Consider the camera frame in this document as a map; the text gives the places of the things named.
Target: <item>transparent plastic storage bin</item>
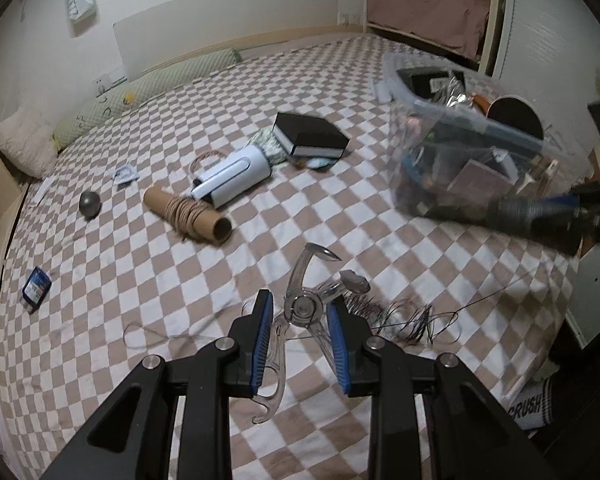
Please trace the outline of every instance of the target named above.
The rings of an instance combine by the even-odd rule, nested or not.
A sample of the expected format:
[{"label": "transparent plastic storage bin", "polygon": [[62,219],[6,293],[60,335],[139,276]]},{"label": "transparent plastic storage bin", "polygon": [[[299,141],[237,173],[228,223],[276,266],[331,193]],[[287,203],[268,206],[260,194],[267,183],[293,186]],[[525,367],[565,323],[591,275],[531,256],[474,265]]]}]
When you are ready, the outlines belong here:
[{"label": "transparent plastic storage bin", "polygon": [[[462,70],[469,94],[491,102],[502,94],[497,82],[444,60],[427,59],[426,66]],[[586,157],[555,150],[546,133],[543,142],[475,110],[445,107],[413,94],[398,75],[403,68],[414,66],[401,54],[384,54],[382,72],[392,94],[387,179],[396,209],[479,223],[492,199],[516,192],[560,194],[590,171]],[[552,160],[557,165],[552,165],[551,179],[543,175],[522,186],[530,172],[538,174]]]}]

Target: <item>wall outlet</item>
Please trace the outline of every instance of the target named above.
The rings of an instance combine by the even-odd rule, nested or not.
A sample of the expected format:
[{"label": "wall outlet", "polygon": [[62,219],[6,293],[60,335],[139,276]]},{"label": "wall outlet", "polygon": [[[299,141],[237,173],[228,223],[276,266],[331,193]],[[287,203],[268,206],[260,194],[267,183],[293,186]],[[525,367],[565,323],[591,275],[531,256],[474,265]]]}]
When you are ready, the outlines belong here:
[{"label": "wall outlet", "polygon": [[94,92],[96,97],[101,96],[107,90],[111,88],[111,78],[109,74],[102,74],[93,82]]}]

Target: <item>fluffy white cushion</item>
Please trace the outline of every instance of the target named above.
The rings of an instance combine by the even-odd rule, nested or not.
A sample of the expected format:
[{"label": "fluffy white cushion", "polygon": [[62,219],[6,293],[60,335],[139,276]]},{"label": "fluffy white cushion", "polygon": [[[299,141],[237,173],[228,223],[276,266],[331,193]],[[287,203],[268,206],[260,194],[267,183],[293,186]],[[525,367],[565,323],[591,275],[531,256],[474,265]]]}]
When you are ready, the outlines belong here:
[{"label": "fluffy white cushion", "polygon": [[35,178],[49,176],[58,160],[51,127],[28,106],[0,123],[0,150],[16,168]]}]

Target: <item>pink blanket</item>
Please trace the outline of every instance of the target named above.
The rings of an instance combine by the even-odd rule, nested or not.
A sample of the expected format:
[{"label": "pink blanket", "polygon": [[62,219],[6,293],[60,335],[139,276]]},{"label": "pink blanket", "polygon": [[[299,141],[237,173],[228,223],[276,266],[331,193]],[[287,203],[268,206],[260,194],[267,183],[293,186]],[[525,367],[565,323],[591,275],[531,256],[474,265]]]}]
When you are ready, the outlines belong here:
[{"label": "pink blanket", "polygon": [[489,5],[482,0],[368,0],[370,22],[433,41],[476,59]]}]

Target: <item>brown and white checkered fabric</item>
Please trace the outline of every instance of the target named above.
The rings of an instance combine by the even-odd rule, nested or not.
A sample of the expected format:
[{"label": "brown and white checkered fabric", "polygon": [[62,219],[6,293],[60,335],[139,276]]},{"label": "brown and white checkered fabric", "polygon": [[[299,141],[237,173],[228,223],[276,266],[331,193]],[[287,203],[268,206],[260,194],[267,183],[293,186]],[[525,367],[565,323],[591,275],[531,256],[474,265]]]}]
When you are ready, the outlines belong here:
[{"label": "brown and white checkered fabric", "polygon": [[[225,335],[260,288],[270,288],[281,304],[307,241],[342,258],[338,265],[313,262],[310,284],[345,267],[367,276],[376,296],[432,302],[437,312],[513,283],[463,310],[452,333],[433,346],[410,351],[456,352],[504,404],[522,387],[564,319],[577,261],[392,209],[382,176],[389,110],[368,92],[369,79],[380,76],[382,53],[391,49],[417,63],[431,59],[376,37],[255,59],[168,92],[61,155],[42,204],[27,200],[0,295],[0,398],[28,478],[44,471],[144,355],[177,358],[209,341],[128,348],[125,326],[141,323],[172,336]],[[352,153],[325,173],[275,168],[225,209],[235,228],[221,248],[181,239],[142,205],[153,184],[184,192],[186,168],[203,150],[236,150],[278,110],[292,109],[333,121],[351,137]],[[111,173],[124,163],[135,165],[140,179],[116,189]],[[85,189],[102,197],[91,222],[78,212]],[[29,315],[20,290],[36,265],[53,285]],[[156,339],[135,330],[127,343]],[[253,426],[259,408],[248,400],[231,403],[235,478],[363,477],[369,401],[342,395],[311,339],[290,341],[286,359],[287,388],[273,420]]]}]

